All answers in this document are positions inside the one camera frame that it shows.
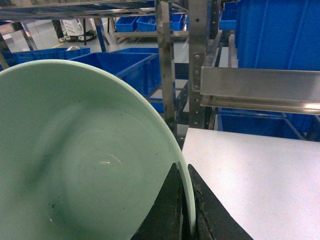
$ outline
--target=blue box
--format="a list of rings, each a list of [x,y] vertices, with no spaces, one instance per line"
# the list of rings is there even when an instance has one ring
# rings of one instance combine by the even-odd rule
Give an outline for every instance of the blue box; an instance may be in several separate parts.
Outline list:
[[[132,54],[139,54],[139,53],[152,53],[157,54],[156,58],[154,59],[154,69],[153,69],[153,76],[154,78],[148,81],[148,92],[151,93],[159,84],[161,84],[161,72],[160,72],[160,59],[159,59],[159,48],[157,47],[130,47],[118,51],[114,51],[114,53],[132,53]]]
[[[260,117],[272,117],[272,118],[285,118],[286,114],[277,111],[259,111],[259,110],[247,110],[238,108],[225,108],[219,107],[219,114],[231,114],[231,115],[249,115],[249,116],[260,116]]]
[[[148,82],[155,78],[155,53],[97,52],[70,60],[105,70],[136,89],[144,97],[151,92]]]
[[[171,16],[170,28],[173,31],[181,31],[184,25],[184,19],[185,19],[184,14],[173,14]]]
[[[223,4],[223,10],[237,10],[237,2],[236,1],[229,1]]]
[[[311,122],[306,133],[306,139],[309,141],[320,142],[320,117],[311,116]]]
[[[237,11],[224,10],[220,16],[221,30],[235,30],[237,28]]]
[[[240,68],[320,71],[319,0],[241,0]]]
[[[285,118],[219,114],[218,131],[298,139],[303,137]]]
[[[68,60],[90,53],[89,47],[82,47],[77,50],[67,51],[66,47],[63,48],[50,48],[35,51],[21,51],[12,53],[18,64],[43,59],[61,59]]]
[[[16,58],[14,57],[14,55],[11,52],[2,51],[1,53],[2,53],[6,63],[9,65],[9,67],[16,65]]]
[[[312,121],[311,115],[287,113],[286,117],[299,133],[308,132],[310,123]]]
[[[141,16],[136,21],[136,24],[140,32],[154,32],[157,29],[155,16]]]
[[[114,24],[117,32],[134,32],[137,29],[137,16],[123,16]]]

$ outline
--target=stainless steel rack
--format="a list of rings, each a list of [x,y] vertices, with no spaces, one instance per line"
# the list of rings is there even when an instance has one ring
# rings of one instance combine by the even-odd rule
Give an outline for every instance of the stainless steel rack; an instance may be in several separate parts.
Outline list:
[[[189,2],[190,127],[208,128],[216,107],[319,115],[318,71],[212,66],[221,38],[213,28],[219,6],[219,0]]]
[[[159,46],[161,87],[164,105],[164,120],[177,134],[177,110],[175,107],[175,64],[173,37],[185,37],[188,32],[171,32],[170,9],[178,10],[177,13],[187,13],[187,10],[178,4],[167,1],[155,1],[154,7],[141,0],[4,0],[0,1],[0,20],[23,22],[26,20],[53,20],[53,19],[85,19],[93,18],[98,33],[101,50],[106,52],[105,42],[108,40],[104,33],[101,18],[128,17],[155,15],[157,31],[138,33],[139,37],[157,37]],[[26,25],[21,24],[24,35],[31,37],[26,31]],[[0,51],[8,51],[9,48],[0,38]],[[0,54],[0,63],[4,68],[8,67],[4,57]]]

